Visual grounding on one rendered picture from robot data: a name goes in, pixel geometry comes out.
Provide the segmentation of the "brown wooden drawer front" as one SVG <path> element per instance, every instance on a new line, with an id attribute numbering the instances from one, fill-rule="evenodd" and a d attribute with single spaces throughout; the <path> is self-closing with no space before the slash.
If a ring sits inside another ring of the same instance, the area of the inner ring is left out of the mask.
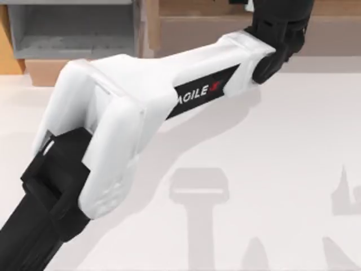
<path id="1" fill-rule="evenodd" d="M 163 18 L 161 48 L 167 56 L 215 42 L 241 30 L 249 18 Z M 361 18 L 314 17 L 302 50 L 283 65 L 283 73 L 361 73 Z"/>

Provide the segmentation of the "wooden cupboard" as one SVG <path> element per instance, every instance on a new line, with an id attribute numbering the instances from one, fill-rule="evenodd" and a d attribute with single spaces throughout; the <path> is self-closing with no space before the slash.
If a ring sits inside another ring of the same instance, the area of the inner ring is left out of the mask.
<path id="1" fill-rule="evenodd" d="M 140 19 L 137 30 L 136 54 L 156 56 L 161 48 L 161 23 L 163 18 L 249 18 L 252 14 L 243 5 L 231 5 L 228 0 L 138 0 Z M 14 47 L 11 38 L 7 6 L 0 3 L 7 12 L 7 31 L 10 36 L 12 54 Z M 316 0 L 312 18 L 361 18 L 361 0 Z"/>

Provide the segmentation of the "pale wooden drawer front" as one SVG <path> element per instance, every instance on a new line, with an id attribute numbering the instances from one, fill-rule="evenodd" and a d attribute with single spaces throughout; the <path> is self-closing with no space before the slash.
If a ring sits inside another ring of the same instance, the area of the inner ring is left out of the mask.
<path id="1" fill-rule="evenodd" d="M 32 85 L 38 87 L 54 86 L 59 73 L 71 59 L 25 59 L 25 66 Z"/>

